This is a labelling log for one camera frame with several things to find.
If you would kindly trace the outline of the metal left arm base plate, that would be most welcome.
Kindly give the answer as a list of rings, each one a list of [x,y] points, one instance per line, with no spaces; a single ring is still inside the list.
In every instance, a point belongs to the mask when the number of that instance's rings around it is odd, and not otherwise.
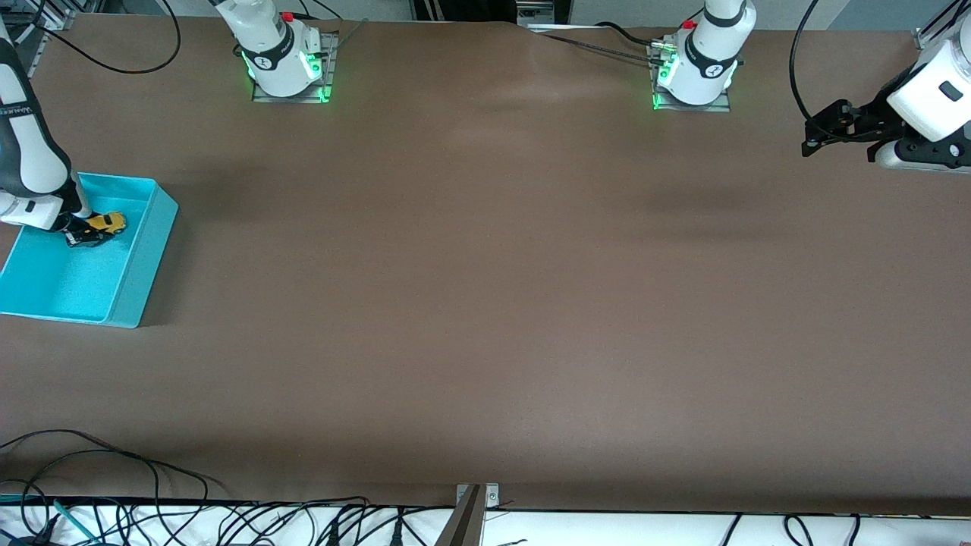
[[[719,97],[713,103],[707,105],[691,105],[677,100],[668,89],[660,86],[661,73],[668,72],[667,69],[670,68],[675,56],[673,46],[660,45],[659,42],[653,42],[651,45],[646,46],[646,51],[652,63],[651,86],[653,110],[694,111],[695,113],[729,113],[731,111],[731,101],[729,100],[727,90],[722,90]]]

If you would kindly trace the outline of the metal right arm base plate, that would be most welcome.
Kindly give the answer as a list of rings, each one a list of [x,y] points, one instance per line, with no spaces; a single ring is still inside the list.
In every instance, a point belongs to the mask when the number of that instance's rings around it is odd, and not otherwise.
[[[245,54],[247,75],[253,83],[252,101],[267,104],[327,104],[331,101],[339,39],[337,33],[322,33],[307,27],[272,71],[262,69],[269,62],[253,63]]]

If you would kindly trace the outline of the silver mounting plate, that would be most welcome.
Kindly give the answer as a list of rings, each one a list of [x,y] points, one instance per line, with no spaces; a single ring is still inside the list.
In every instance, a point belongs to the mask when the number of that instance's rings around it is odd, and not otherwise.
[[[483,497],[485,498],[485,508],[486,510],[496,509],[500,506],[500,488],[497,483],[481,484],[481,489],[483,491]],[[466,494],[469,488],[472,488],[473,484],[459,484],[457,485],[457,494],[455,495],[455,505],[461,502],[462,497]]]

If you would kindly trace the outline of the aluminium frame rail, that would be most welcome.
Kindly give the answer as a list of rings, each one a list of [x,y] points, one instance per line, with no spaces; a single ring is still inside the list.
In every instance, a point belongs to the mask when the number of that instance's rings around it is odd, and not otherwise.
[[[83,10],[83,4],[75,0],[18,0],[18,3],[22,6],[22,27],[11,37],[17,39],[17,50],[28,77],[33,77],[46,46],[52,41],[49,32],[68,29],[77,11]]]

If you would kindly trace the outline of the black equipment box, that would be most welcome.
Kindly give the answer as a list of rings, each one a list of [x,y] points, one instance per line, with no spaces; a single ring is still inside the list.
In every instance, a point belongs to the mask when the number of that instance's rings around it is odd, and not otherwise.
[[[407,0],[417,20],[519,23],[519,0]]]

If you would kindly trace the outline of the turquoise plastic bin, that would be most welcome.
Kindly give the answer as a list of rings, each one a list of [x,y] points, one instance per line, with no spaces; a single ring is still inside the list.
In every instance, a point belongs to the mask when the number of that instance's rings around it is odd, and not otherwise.
[[[0,314],[135,328],[179,206],[149,177],[80,174],[97,211],[126,218],[99,246],[70,249],[59,233],[20,229],[0,271]]]

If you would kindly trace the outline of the grey metal bar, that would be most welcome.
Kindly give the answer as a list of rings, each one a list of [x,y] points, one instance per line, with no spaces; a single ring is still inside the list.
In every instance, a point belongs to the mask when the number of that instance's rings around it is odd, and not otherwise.
[[[465,487],[434,546],[481,546],[483,515],[488,500],[488,486]]]

